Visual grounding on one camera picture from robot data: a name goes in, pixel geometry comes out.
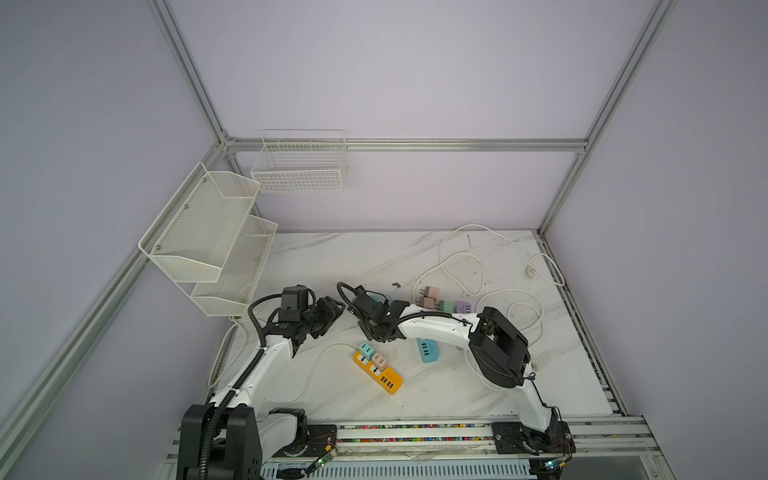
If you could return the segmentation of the blue rectangular power strip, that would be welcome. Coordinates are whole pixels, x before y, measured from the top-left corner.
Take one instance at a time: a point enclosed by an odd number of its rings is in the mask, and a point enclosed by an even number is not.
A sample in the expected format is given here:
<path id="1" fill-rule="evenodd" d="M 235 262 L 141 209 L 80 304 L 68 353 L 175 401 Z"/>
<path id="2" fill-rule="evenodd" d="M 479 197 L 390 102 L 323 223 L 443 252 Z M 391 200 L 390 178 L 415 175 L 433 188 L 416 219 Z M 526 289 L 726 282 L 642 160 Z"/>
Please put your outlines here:
<path id="1" fill-rule="evenodd" d="M 423 363 L 429 364 L 439 359 L 439 349 L 436 341 L 418 338 L 416 342 Z"/>

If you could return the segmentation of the orange power strip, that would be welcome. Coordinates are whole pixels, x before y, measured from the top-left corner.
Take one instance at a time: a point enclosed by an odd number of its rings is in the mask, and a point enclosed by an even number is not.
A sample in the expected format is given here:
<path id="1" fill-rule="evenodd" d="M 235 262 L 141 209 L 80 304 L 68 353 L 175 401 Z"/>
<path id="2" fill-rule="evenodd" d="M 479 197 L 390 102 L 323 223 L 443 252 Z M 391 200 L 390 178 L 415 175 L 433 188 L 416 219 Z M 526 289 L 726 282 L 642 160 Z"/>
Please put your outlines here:
<path id="1" fill-rule="evenodd" d="M 366 360 L 357 351 L 353 357 L 355 364 L 389 395 L 395 395 L 403 385 L 403 378 L 388 363 L 384 370 L 378 369 L 371 360 Z"/>

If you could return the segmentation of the green plug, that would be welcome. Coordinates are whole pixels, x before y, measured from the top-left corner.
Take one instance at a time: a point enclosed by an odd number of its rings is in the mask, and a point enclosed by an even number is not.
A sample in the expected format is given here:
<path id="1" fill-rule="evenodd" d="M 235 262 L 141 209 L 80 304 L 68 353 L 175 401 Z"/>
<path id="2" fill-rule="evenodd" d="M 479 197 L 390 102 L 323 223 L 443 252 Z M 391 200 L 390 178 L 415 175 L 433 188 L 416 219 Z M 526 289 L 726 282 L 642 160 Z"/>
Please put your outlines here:
<path id="1" fill-rule="evenodd" d="M 440 300 L 438 303 L 438 309 L 441 312 L 453 314 L 455 312 L 455 303 L 448 300 Z"/>
<path id="2" fill-rule="evenodd" d="M 362 357 L 365 358 L 366 360 L 371 360 L 373 355 L 375 354 L 374 348 L 366 342 L 363 342 L 360 345 L 358 351 L 362 355 Z"/>

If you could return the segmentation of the purple power strip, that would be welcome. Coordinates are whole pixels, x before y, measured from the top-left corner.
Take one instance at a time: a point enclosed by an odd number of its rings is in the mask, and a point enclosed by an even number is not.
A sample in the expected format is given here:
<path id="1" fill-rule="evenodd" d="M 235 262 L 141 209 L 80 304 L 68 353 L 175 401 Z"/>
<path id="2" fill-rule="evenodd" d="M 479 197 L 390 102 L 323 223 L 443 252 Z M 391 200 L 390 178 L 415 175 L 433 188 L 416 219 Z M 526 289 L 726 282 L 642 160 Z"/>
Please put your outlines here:
<path id="1" fill-rule="evenodd" d="M 472 304 L 466 301 L 457 301 L 454 304 L 454 312 L 457 314 L 470 314 L 473 312 Z"/>

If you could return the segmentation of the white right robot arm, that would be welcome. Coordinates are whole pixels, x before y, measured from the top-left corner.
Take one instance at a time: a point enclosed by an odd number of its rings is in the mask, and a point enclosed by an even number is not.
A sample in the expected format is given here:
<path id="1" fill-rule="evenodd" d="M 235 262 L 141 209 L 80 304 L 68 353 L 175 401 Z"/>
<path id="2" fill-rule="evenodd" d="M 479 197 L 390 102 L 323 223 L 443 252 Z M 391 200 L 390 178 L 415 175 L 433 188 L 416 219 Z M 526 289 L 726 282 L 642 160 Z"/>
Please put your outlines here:
<path id="1" fill-rule="evenodd" d="M 481 377 L 508 392 L 520 423 L 513 438 L 519 448 L 533 455 L 574 451 L 559 408 L 543 400 L 535 383 L 528 339 L 499 310 L 429 310 L 406 301 L 379 301 L 365 288 L 343 282 L 337 291 L 369 341 L 434 340 L 470 354 Z"/>

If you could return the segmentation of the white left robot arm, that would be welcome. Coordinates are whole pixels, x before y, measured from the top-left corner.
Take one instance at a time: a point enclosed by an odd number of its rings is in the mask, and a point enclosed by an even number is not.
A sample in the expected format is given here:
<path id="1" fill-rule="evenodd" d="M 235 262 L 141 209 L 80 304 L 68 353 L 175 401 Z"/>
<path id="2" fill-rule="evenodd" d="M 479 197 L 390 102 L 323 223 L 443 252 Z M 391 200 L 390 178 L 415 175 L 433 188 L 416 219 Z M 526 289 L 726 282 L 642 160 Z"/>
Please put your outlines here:
<path id="1" fill-rule="evenodd" d="M 306 449 L 307 416 L 278 407 L 263 421 L 257 414 L 268 388 L 307 337 L 325 335 L 344 313 L 342 302 L 318 297 L 304 285 L 286 287 L 246 308 L 258 345 L 234 380 L 182 418 L 178 479 L 260 479 L 265 460 L 281 450 Z"/>

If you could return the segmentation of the green plug on orange strip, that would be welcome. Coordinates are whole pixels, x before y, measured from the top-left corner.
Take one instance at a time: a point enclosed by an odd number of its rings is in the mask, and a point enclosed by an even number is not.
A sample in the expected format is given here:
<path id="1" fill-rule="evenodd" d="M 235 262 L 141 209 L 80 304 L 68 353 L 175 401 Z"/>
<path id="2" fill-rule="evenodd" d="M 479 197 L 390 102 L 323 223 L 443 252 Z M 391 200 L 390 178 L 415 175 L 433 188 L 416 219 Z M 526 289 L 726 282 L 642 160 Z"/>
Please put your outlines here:
<path id="1" fill-rule="evenodd" d="M 371 360 L 373 355 L 375 354 L 374 348 L 366 342 L 363 342 L 360 345 L 358 351 L 362 355 L 362 357 L 365 358 L 366 360 Z"/>

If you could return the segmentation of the small white mesh shelf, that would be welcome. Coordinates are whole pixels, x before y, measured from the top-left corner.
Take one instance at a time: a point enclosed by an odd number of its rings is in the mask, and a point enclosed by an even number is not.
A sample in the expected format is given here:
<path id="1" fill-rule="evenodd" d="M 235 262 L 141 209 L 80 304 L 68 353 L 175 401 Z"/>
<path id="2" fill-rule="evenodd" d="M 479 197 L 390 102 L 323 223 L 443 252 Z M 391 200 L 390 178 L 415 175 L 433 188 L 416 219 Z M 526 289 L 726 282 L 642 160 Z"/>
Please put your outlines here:
<path id="1" fill-rule="evenodd" d="M 198 283 L 192 301 L 207 317 L 242 317 L 251 304 L 278 224 L 248 215 L 216 283 Z"/>

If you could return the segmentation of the large white mesh shelf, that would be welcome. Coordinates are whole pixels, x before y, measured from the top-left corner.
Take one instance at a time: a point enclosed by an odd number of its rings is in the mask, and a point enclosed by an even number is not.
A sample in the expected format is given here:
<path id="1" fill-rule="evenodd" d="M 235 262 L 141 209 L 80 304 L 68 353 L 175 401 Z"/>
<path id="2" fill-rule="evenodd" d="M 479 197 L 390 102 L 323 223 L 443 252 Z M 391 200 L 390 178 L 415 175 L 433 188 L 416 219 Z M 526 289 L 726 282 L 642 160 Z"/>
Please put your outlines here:
<path id="1" fill-rule="evenodd" d="M 197 164 L 138 243 L 176 283 L 215 283 L 254 206 L 260 184 Z"/>

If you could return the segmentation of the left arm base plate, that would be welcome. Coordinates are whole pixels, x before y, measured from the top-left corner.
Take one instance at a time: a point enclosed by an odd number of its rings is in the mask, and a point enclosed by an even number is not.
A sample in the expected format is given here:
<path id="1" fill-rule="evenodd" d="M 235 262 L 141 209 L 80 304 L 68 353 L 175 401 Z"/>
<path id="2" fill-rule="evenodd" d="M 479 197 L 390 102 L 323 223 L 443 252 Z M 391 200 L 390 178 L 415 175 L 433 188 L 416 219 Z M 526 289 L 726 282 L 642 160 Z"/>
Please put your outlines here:
<path id="1" fill-rule="evenodd" d="M 278 457 L 319 457 L 327 447 L 334 447 L 337 442 L 338 428 L 333 424 L 310 424 L 300 434 L 299 439 L 281 449 Z"/>

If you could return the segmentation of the aluminium front rail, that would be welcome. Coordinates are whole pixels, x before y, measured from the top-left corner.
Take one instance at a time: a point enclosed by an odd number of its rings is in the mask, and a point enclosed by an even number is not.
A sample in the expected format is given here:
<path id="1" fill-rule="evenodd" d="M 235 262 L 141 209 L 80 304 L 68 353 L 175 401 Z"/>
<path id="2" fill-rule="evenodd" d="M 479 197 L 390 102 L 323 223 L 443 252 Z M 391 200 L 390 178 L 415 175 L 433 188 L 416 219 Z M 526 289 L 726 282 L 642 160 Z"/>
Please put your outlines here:
<path id="1" fill-rule="evenodd" d="M 576 451 L 571 455 L 542 454 L 537 457 L 568 456 L 627 457 L 660 456 L 661 448 L 646 421 L 641 417 L 566 417 Z M 498 454 L 492 439 L 494 422 L 519 422 L 515 416 L 485 419 L 430 419 L 392 421 L 343 421 L 332 423 L 338 428 L 336 447 L 344 457 L 416 459 L 433 455 L 518 456 L 529 454 Z"/>

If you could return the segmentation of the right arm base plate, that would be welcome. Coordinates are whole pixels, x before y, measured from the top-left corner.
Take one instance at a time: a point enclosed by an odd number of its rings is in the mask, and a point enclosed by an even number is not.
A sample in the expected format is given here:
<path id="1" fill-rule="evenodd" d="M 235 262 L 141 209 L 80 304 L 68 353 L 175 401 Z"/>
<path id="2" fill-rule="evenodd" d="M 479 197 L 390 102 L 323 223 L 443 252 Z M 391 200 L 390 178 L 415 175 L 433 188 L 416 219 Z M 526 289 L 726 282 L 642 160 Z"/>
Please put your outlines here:
<path id="1" fill-rule="evenodd" d="M 520 422 L 494 422 L 491 429 L 498 454 L 571 455 L 576 451 L 568 424 L 557 419 L 543 432 L 526 427 Z"/>

